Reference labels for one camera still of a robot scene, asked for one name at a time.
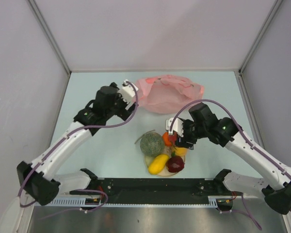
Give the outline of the yellow fake fruit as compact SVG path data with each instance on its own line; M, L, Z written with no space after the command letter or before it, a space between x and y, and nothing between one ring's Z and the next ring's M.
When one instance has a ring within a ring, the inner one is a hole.
M181 147L172 147L172 156L180 156L180 157L184 157L187 154L188 149L187 148L181 148Z

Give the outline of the orange fake orange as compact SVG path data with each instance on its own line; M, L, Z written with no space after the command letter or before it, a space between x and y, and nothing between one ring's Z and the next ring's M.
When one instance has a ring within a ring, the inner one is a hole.
M164 141L165 146L171 147L173 145L172 142L169 140L169 134L168 134L168 132L165 132L162 135L162 139Z

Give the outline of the dark red fake apple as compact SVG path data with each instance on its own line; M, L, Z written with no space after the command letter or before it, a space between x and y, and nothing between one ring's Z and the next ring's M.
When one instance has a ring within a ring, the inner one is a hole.
M184 169L185 163L180 156L174 156L167 161L166 167L169 172L177 173Z

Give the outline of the green fake melon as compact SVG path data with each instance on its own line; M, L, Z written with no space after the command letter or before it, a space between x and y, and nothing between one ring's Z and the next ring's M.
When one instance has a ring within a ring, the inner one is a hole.
M134 144L137 143L139 143L141 152L150 157L160 155L165 148L162 136L154 130L142 134Z

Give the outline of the yellow fake mango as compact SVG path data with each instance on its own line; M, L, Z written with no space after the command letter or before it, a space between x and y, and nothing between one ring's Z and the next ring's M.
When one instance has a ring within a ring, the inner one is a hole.
M148 167L148 172L151 175L159 174L165 167L165 164L169 160L169 156L167 154L160 154L154 158L151 164Z

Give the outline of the pink plastic bag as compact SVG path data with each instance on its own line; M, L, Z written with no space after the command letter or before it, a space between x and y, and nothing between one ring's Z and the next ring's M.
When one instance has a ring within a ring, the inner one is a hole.
M204 86L182 76L160 75L136 81L139 106L152 113L177 113L186 104L202 99Z

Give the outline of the fake peach with leaf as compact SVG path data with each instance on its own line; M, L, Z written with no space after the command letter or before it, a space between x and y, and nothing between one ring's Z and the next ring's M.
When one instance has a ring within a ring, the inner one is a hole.
M168 140L175 145L178 140L178 133L173 131L172 134L168 134Z

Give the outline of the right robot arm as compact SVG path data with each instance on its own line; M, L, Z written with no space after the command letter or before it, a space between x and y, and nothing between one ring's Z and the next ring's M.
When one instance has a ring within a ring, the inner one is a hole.
M227 112L227 117L218 119L207 102L195 100L184 106L189 110L191 119L176 115L167 120L165 128L171 140L178 147L193 149L197 140L207 138L233 152L261 178L223 169L215 177L214 190L220 195L228 191L249 194L263 199L277 213L288 214L291 211L291 167L274 158L250 138L230 112Z

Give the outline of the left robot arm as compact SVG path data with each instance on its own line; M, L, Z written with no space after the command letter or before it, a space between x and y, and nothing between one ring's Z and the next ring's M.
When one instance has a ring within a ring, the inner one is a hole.
M44 153L30 163L22 161L16 170L20 189L41 206L51 203L59 194L81 190L92 194L97 190L94 173L86 168L75 173L58 175L57 171L73 152L99 129L107 129L113 116L123 120L117 127L127 124L138 107L138 88L125 80L119 88L116 83L101 87L93 100L79 110L65 133Z

